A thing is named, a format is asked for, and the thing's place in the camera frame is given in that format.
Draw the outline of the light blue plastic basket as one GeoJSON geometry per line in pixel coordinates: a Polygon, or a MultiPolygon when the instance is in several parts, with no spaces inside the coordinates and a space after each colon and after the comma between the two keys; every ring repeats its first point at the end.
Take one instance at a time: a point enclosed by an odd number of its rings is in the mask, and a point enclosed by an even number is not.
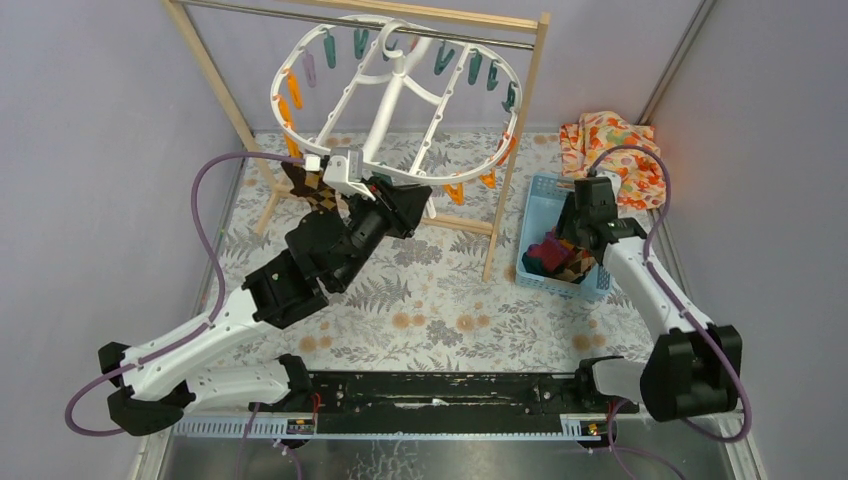
{"type": "Polygon", "coordinates": [[[611,275],[589,257],[590,267],[578,272],[575,279],[568,278],[566,262],[576,260],[578,255],[572,245],[566,245],[557,236],[563,206],[572,191],[573,182],[564,177],[549,173],[532,177],[520,232],[515,282],[567,298],[595,301],[611,291],[611,275]]]}

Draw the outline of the brown yellow argyle sock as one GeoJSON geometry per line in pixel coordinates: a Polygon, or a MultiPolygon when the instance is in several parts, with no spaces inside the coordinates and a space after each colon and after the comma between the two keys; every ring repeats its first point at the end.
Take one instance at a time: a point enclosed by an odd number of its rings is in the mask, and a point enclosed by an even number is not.
{"type": "Polygon", "coordinates": [[[337,192],[324,182],[322,172],[307,171],[291,163],[283,163],[282,169],[292,184],[289,192],[306,200],[312,211],[326,214],[339,211],[337,192]]]}

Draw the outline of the white round clip hanger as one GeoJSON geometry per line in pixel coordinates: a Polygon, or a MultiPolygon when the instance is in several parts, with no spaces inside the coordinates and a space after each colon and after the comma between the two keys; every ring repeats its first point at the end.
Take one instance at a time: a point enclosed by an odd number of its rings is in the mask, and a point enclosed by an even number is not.
{"type": "Polygon", "coordinates": [[[300,135],[294,127],[291,111],[292,109],[302,108],[303,104],[293,67],[298,60],[304,60],[307,67],[307,82],[309,85],[315,83],[314,61],[308,51],[308,46],[313,40],[320,38],[323,41],[327,64],[330,68],[334,68],[336,65],[336,43],[333,31],[338,26],[317,25],[301,37],[278,69],[269,94],[273,113],[283,130],[288,145],[303,154],[329,155],[332,149],[326,146],[325,141],[356,90],[361,86],[380,86],[383,89],[383,95],[368,132],[368,137],[364,146],[360,149],[363,152],[363,170],[367,169],[393,179],[415,184],[441,185],[450,193],[458,192],[462,183],[474,179],[481,180],[489,188],[495,187],[496,167],[503,164],[511,156],[514,146],[518,142],[517,130],[523,103],[523,86],[508,62],[494,52],[491,46],[440,40],[441,44],[434,64],[434,73],[440,75],[445,70],[449,70],[451,76],[444,92],[436,94],[421,86],[412,76],[417,65],[426,56],[434,39],[395,31],[396,28],[401,26],[423,26],[401,19],[372,14],[338,18],[375,21],[384,23],[385,26],[378,31],[354,28],[357,70],[342,90],[336,106],[328,113],[322,129],[316,136],[310,138],[300,135]],[[502,105],[509,119],[505,124],[505,130],[502,133],[498,148],[492,156],[471,170],[454,172],[450,175],[432,176],[423,169],[422,163],[432,146],[433,136],[443,121],[444,110],[455,94],[457,81],[462,73],[466,73],[469,83],[475,83],[484,63],[489,65],[486,81],[488,90],[494,90],[499,85],[501,76],[508,79],[506,98],[502,105]],[[398,101],[404,92],[410,92],[418,99],[433,106],[434,113],[411,166],[407,169],[399,169],[378,162],[377,153],[388,132],[398,101]]]}

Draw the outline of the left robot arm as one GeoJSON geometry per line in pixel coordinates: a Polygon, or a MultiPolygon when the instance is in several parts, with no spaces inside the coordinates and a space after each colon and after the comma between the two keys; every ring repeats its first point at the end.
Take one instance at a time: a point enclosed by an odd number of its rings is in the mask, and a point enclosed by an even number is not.
{"type": "Polygon", "coordinates": [[[133,436],[168,428],[193,411],[265,404],[296,411],[313,391],[304,361],[283,354],[248,367],[211,363],[238,345],[285,330],[346,291],[385,237],[406,239],[418,227],[431,188],[365,182],[368,195],[348,200],[349,212],[312,211],[285,236],[286,247],[246,276],[241,287],[206,316],[145,345],[111,342],[98,352],[115,391],[110,419],[133,436]]]}

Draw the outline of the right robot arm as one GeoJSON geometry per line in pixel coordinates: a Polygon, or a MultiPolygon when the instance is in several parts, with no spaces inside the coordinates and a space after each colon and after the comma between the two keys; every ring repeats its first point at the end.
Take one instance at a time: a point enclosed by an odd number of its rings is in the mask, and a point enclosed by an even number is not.
{"type": "Polygon", "coordinates": [[[652,235],[635,219],[619,217],[610,177],[575,180],[556,233],[590,252],[614,278],[653,339],[645,362],[582,361],[573,386],[579,407],[597,412],[612,398],[627,399],[660,422],[749,408],[740,334],[700,311],[653,253],[652,235]]]}

